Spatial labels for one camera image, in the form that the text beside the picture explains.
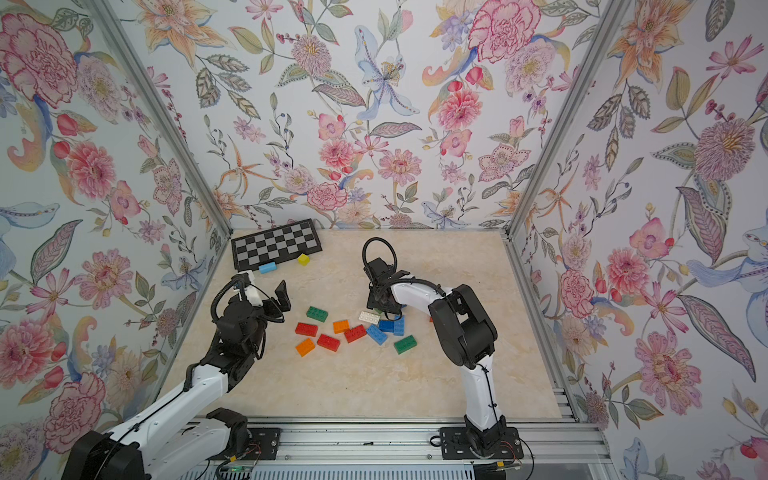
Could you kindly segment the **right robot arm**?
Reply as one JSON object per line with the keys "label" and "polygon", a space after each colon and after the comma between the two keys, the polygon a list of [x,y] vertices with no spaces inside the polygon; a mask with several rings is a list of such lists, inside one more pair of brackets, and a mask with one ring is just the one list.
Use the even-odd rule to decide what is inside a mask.
{"label": "right robot arm", "polygon": [[465,284],[444,289],[380,258],[366,261],[363,271],[370,308],[399,315],[413,307],[431,318],[443,353],[461,370],[466,441],[477,454],[489,456],[503,441],[507,424],[493,379],[498,332],[477,295]]}

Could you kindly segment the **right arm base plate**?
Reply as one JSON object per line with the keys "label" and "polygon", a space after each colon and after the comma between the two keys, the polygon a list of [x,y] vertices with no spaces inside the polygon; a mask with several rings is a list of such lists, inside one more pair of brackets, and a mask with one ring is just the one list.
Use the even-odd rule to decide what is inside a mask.
{"label": "right arm base plate", "polygon": [[514,427],[478,433],[468,427],[443,427],[438,434],[444,460],[522,460],[523,442]]}

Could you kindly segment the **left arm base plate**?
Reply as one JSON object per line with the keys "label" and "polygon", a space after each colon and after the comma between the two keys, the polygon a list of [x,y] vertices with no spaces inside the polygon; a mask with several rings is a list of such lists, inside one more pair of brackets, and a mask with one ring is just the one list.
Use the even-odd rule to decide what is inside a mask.
{"label": "left arm base plate", "polygon": [[247,442],[237,455],[231,452],[223,452],[205,457],[204,460],[255,462],[275,460],[278,456],[281,434],[282,430],[280,428],[250,427]]}

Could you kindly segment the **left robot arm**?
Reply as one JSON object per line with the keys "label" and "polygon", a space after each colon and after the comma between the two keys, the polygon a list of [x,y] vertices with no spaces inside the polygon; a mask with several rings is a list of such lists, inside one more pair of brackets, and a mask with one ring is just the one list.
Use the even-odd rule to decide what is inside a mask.
{"label": "left robot arm", "polygon": [[217,408],[192,420],[247,376],[264,355],[268,325],[284,322],[290,309],[286,282],[267,295],[252,274],[234,275],[211,303],[208,350],[184,380],[131,419],[77,440],[63,478],[177,479],[204,460],[231,463],[260,450],[243,414]]}

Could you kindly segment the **white lego brick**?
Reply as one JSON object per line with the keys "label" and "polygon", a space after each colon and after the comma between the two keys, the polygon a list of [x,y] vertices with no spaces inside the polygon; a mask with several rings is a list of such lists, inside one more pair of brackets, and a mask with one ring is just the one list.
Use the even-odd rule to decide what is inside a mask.
{"label": "white lego brick", "polygon": [[376,312],[363,310],[359,313],[358,320],[371,325],[377,325],[381,319],[381,315]]}

